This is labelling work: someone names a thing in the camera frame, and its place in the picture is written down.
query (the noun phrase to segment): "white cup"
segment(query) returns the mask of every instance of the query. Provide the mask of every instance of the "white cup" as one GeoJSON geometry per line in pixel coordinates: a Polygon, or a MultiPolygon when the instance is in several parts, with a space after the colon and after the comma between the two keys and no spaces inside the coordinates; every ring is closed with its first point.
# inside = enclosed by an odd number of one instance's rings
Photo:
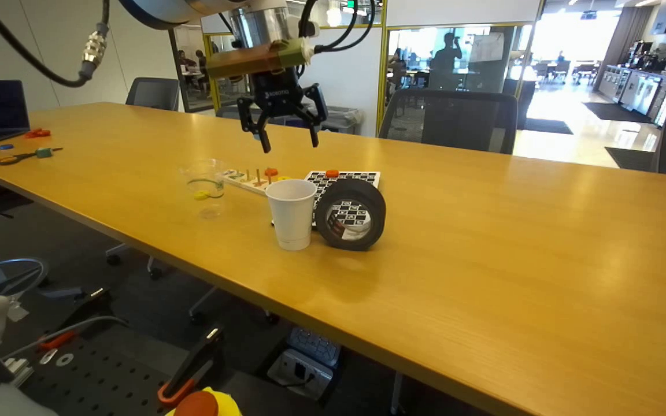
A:
{"type": "Polygon", "coordinates": [[[309,179],[279,179],[267,184],[279,247],[305,248],[309,245],[314,191],[316,184],[309,179]]]}

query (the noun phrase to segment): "ceiling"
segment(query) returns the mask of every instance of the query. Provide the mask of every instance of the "ceiling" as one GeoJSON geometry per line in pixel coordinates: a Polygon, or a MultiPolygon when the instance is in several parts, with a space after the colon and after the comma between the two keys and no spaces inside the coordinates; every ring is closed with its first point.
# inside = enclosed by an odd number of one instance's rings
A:
{"type": "Polygon", "coordinates": [[[621,9],[626,3],[639,3],[641,0],[545,0],[543,13],[584,12],[584,9],[621,9]]]}

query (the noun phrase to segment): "black cable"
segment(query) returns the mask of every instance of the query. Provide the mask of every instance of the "black cable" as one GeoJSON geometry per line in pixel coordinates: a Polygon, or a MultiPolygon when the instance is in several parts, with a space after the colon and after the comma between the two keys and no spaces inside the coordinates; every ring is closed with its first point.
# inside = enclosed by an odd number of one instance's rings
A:
{"type": "Polygon", "coordinates": [[[314,53],[335,51],[335,46],[352,34],[352,30],[357,24],[357,15],[358,15],[358,0],[354,0],[354,12],[352,12],[352,20],[349,20],[347,30],[335,40],[314,46],[314,53]]]}
{"type": "MultiPolygon", "coordinates": [[[[101,0],[101,20],[98,22],[98,31],[103,36],[107,34],[107,24],[108,24],[108,0],[101,0]]],[[[4,36],[4,40],[24,58],[27,60],[40,73],[43,73],[47,79],[51,79],[53,83],[68,84],[68,88],[82,88],[86,80],[90,80],[92,72],[98,69],[101,55],[98,55],[98,60],[84,60],[82,62],[82,72],[77,80],[62,79],[60,73],[51,72],[43,62],[40,62],[9,30],[8,24],[0,20],[0,36],[4,36]]]]}
{"type": "Polygon", "coordinates": [[[369,13],[369,20],[368,20],[366,30],[360,31],[360,36],[358,36],[357,40],[347,44],[347,46],[330,47],[330,51],[325,51],[325,53],[347,51],[347,47],[354,47],[357,44],[362,40],[362,38],[369,34],[369,30],[373,30],[373,24],[374,24],[374,19],[378,19],[378,3],[374,3],[374,0],[369,0],[369,9],[373,9],[373,13],[369,13]]]}
{"type": "Polygon", "coordinates": [[[314,34],[314,24],[309,22],[309,13],[312,13],[314,0],[307,0],[298,20],[298,36],[312,36],[314,34]]]}
{"type": "Polygon", "coordinates": [[[218,13],[220,15],[220,20],[225,22],[225,27],[231,31],[231,34],[235,34],[233,31],[233,24],[225,19],[225,13],[218,13]]]}

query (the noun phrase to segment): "wooden table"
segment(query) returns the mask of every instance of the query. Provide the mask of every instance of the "wooden table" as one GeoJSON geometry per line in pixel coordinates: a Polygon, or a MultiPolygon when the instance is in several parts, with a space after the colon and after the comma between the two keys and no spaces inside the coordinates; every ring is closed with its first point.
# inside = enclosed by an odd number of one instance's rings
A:
{"type": "Polygon", "coordinates": [[[62,144],[0,183],[495,414],[666,416],[666,175],[116,104],[42,112],[62,144]],[[184,170],[378,168],[369,251],[285,251],[262,195],[184,170]]]}

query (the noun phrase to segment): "small white object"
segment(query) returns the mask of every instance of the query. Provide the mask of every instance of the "small white object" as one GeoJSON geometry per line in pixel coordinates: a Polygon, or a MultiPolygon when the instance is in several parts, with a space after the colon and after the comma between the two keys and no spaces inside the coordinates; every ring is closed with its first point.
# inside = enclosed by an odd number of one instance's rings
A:
{"type": "Polygon", "coordinates": [[[271,220],[282,248],[309,245],[309,222],[316,184],[309,179],[279,179],[267,187],[271,220]]]}
{"type": "Polygon", "coordinates": [[[14,374],[12,386],[24,386],[31,377],[35,374],[32,367],[24,367],[21,371],[14,374]]]}
{"type": "Polygon", "coordinates": [[[8,319],[9,320],[21,320],[26,319],[31,312],[19,303],[19,299],[12,299],[9,309],[8,309],[8,319]]]}
{"type": "Polygon", "coordinates": [[[9,358],[9,359],[4,362],[4,367],[8,367],[12,374],[17,374],[17,371],[21,371],[24,367],[27,367],[27,359],[26,359],[26,358],[9,358]]]}
{"type": "Polygon", "coordinates": [[[40,365],[48,365],[56,358],[57,349],[42,352],[40,365]]]}
{"type": "Polygon", "coordinates": [[[65,365],[70,365],[71,359],[73,359],[73,352],[62,352],[62,355],[57,355],[56,365],[57,365],[57,367],[65,367],[65,365]]]}

